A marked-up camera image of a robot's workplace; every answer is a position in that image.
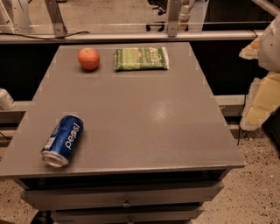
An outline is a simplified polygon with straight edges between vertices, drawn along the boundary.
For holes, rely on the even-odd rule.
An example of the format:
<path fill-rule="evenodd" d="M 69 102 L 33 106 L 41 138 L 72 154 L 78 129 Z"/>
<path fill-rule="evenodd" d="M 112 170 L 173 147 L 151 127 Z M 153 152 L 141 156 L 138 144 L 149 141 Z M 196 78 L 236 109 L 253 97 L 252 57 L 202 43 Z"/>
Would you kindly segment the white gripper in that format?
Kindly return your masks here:
<path fill-rule="evenodd" d="M 243 130 L 256 130 L 280 107 L 280 14 L 264 30 L 242 48 L 239 56 L 257 60 L 260 67 L 270 71 L 264 78 L 254 78 L 241 115 Z"/>

